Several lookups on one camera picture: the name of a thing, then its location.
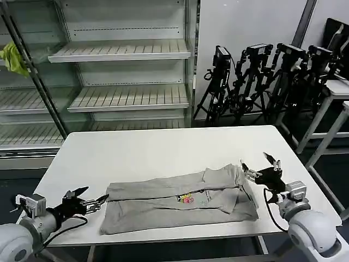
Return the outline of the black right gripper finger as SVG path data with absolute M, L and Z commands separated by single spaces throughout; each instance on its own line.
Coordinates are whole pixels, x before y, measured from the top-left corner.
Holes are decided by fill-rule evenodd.
M 281 168 L 281 161 L 278 159 L 276 160 L 272 155 L 264 152 L 263 153 L 267 161 L 273 166 L 274 170 L 282 170 Z
M 243 170 L 245 177 L 249 181 L 256 182 L 257 178 L 262 177 L 262 174 L 260 172 L 257 172 L 255 170 L 250 169 L 242 159 L 240 160 L 240 165 L 241 165 L 241 168 Z

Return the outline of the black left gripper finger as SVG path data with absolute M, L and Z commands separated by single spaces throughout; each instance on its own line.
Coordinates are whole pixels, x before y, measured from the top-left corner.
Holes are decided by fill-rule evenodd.
M 108 199 L 109 195 L 103 195 L 95 200 L 86 200 L 85 201 L 85 207 L 86 207 L 86 212 L 97 212 L 100 210 L 102 204 L 106 202 Z
M 81 188 L 77 188 L 75 190 L 69 190 L 66 192 L 65 194 L 65 198 L 66 199 L 71 199 L 71 198 L 77 198 L 78 196 L 80 196 L 81 194 L 83 194 L 89 187 L 81 187 Z

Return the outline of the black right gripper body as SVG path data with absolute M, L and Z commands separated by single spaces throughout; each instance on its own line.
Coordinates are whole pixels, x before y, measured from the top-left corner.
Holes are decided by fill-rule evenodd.
M 272 192 L 284 192 L 285 183 L 282 181 L 282 170 L 275 170 L 273 167 L 258 171 L 259 175 L 255 178 L 256 184 L 267 186 Z

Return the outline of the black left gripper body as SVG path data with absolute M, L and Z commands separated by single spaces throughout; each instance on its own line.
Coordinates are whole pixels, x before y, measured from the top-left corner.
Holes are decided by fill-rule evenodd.
M 84 200 L 79 196 L 71 199 L 63 197 L 62 203 L 54 208 L 55 214 L 60 221 L 65 221 L 74 215 L 85 215 L 87 212 L 83 202 Z

